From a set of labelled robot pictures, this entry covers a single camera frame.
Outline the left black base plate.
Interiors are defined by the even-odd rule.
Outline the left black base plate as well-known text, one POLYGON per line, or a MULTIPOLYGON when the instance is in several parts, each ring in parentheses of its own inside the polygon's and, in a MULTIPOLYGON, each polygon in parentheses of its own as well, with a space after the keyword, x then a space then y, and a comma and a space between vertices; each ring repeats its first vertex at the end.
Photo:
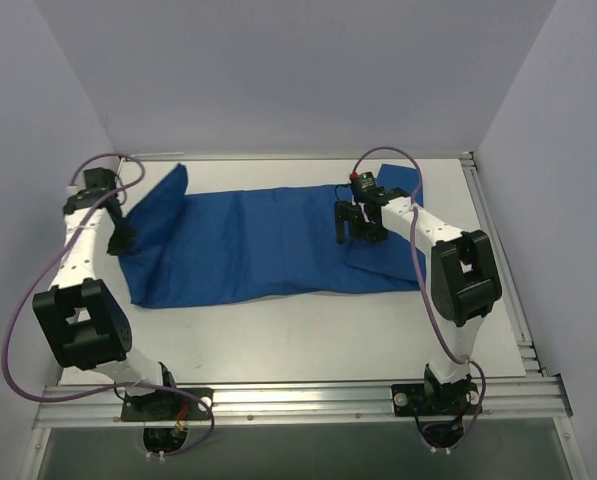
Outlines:
POLYGON ((186 396, 155 391, 136 397, 126 395, 120 419, 124 422, 208 420, 209 414, 204 406, 186 396))

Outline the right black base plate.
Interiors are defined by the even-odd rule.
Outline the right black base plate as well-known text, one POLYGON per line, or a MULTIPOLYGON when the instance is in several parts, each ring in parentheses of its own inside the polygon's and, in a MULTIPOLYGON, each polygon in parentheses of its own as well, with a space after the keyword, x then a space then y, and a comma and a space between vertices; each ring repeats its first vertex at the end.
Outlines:
POLYGON ((479 391, 472 381, 432 387, 427 382, 391 386, 394 415, 397 417, 459 416, 480 413, 479 391))

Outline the back aluminium rail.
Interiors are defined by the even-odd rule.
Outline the back aluminium rail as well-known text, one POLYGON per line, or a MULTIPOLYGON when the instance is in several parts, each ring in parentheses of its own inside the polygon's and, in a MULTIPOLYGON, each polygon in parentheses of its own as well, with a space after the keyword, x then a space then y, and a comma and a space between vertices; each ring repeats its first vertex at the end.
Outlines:
POLYGON ((170 161, 173 158, 184 157, 184 152, 152 152, 152 153, 133 153, 122 154, 123 158, 135 159, 140 162, 147 161, 170 161))

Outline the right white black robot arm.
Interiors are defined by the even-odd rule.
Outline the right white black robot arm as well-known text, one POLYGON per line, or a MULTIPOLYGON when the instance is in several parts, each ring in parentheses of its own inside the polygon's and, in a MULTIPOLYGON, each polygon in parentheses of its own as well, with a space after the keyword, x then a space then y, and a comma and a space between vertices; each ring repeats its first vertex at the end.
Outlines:
POLYGON ((349 176, 350 201, 336 200, 336 242, 369 243, 395 234, 410 244, 423 304, 441 351, 425 367, 422 400, 442 413, 473 395, 472 354, 484 318, 502 296, 491 241, 482 230, 452 226, 425 210, 412 194, 387 190, 370 172, 349 176))

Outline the front aluminium rail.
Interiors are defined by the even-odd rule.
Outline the front aluminium rail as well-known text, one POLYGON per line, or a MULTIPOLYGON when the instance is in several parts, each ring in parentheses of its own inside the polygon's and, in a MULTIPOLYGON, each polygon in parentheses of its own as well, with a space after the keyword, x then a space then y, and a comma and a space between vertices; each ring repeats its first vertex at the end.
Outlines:
MULTIPOLYGON (((218 426, 382 423, 411 421, 394 415, 394 380, 279 384, 213 384, 212 412, 218 426)), ((569 417, 557 377, 493 378, 484 388, 482 420, 569 417)), ((36 428, 165 427, 174 421, 124 422, 123 403, 112 392, 38 407, 36 428)))

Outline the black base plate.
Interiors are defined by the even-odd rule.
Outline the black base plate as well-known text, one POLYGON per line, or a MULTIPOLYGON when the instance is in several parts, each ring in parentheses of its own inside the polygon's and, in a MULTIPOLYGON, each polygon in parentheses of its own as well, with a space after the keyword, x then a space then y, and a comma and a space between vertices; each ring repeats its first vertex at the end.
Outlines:
POLYGON ((480 413, 479 391, 472 381, 432 387, 427 382, 391 386, 394 415, 397 417, 459 416, 480 413))
POLYGON ((126 395, 120 419, 124 422, 208 420, 209 414, 204 406, 186 396, 155 391, 136 397, 126 395))

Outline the blue surgical cloth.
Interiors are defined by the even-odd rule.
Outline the blue surgical cloth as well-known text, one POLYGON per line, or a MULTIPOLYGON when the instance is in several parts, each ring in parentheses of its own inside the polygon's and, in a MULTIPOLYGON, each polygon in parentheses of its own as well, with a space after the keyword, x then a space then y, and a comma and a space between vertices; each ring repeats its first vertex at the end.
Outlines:
POLYGON ((317 291, 416 291, 408 240, 336 241, 333 185, 190 193, 176 165, 128 213, 119 259, 132 304, 212 306, 317 291))

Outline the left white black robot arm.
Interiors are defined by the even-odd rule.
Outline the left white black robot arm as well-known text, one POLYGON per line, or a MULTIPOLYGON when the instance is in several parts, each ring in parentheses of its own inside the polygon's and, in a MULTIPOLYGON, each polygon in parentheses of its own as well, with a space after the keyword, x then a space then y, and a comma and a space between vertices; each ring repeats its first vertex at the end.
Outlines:
POLYGON ((131 397, 157 419, 172 417, 180 395, 167 367, 133 345, 127 315, 94 268, 99 240, 110 256, 126 254, 135 231, 123 216, 110 169, 84 172, 84 187, 71 187, 63 206, 67 250, 48 290, 34 295, 32 309, 58 364, 93 371, 127 385, 131 397))

